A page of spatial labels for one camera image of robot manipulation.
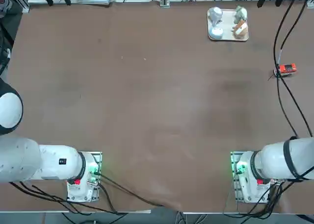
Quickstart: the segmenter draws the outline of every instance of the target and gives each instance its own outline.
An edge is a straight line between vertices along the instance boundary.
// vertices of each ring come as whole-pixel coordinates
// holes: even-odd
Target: black strap
[[[84,173],[85,173],[85,169],[86,169],[86,160],[85,160],[85,157],[84,157],[83,153],[80,152],[80,151],[78,151],[78,154],[80,155],[80,157],[81,157],[81,159],[82,159],[82,168],[81,168],[79,174],[78,174],[75,178],[68,180],[68,182],[69,182],[71,185],[74,184],[74,181],[75,181],[75,180],[81,180],[81,179],[83,178]]]
[[[257,153],[259,152],[259,150],[254,151],[252,156],[251,156],[251,160],[250,160],[250,165],[251,165],[251,171],[253,176],[255,177],[256,180],[264,180],[265,178],[263,178],[258,172],[257,169],[255,168],[255,157],[257,155]]]
[[[295,177],[295,179],[297,179],[297,180],[309,180],[307,178],[300,176],[298,174],[298,172],[296,171],[295,166],[293,164],[291,154],[290,154],[290,146],[289,145],[290,145],[290,141],[294,140],[294,139],[297,139],[297,137],[296,136],[290,137],[288,140],[286,140],[284,142],[283,148],[284,148],[284,157],[285,157],[286,164],[287,164],[288,169],[290,170],[291,174]]]

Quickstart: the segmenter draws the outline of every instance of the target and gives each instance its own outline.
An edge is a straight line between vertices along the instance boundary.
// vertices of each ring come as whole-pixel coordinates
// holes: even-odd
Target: small figurine
[[[211,20],[211,25],[215,27],[222,18],[222,10],[219,7],[212,7],[207,14]]]
[[[243,39],[248,31],[247,23],[244,20],[240,20],[239,23],[232,27],[234,36],[238,39]]]
[[[238,6],[235,9],[235,20],[234,23],[238,24],[241,20],[246,22],[247,20],[247,10],[244,7]]]

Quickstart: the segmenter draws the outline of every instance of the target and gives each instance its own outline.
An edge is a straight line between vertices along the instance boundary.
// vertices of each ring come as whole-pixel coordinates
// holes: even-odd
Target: gray floor
[[[72,221],[79,224],[85,220],[98,220],[100,224],[108,224],[117,217],[107,213],[95,213],[91,216],[66,214]],[[166,208],[156,208],[151,214],[128,214],[117,224],[174,224],[176,212]],[[187,224],[194,224],[199,215],[189,214]],[[239,224],[243,219],[233,219],[222,214],[208,215],[204,224]],[[71,224],[60,213],[1,213],[1,224]],[[251,219],[247,224],[306,224],[309,223],[295,215],[273,214],[267,220]]]

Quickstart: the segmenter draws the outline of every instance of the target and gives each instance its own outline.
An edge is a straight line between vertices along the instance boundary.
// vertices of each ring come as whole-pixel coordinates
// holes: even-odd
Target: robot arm
[[[236,173],[245,202],[257,202],[275,180],[302,179],[314,166],[314,138],[287,140],[246,151],[236,164]],[[305,175],[314,179],[314,171]]]
[[[99,199],[101,152],[78,152],[63,145],[38,145],[12,137],[22,120],[20,95],[0,78],[0,182],[66,180],[67,198],[76,202]]]

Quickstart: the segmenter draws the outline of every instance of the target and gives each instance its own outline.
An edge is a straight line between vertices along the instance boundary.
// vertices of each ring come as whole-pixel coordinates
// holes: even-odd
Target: white tray
[[[208,33],[208,37],[212,40],[220,40],[220,41],[240,41],[240,42],[245,42],[249,39],[249,28],[247,29],[247,33],[245,34],[245,36],[242,39],[236,38],[232,32],[232,27],[236,26],[236,24],[234,23],[234,19],[235,19],[235,14],[236,14],[236,10],[234,9],[221,9],[222,11],[222,18],[221,18],[221,22],[218,23],[217,27],[222,28],[224,30],[224,33],[222,35],[221,39],[214,39],[212,37],[210,37],[209,35],[209,27],[211,27],[211,20],[208,16],[208,12],[207,12],[207,33]]]

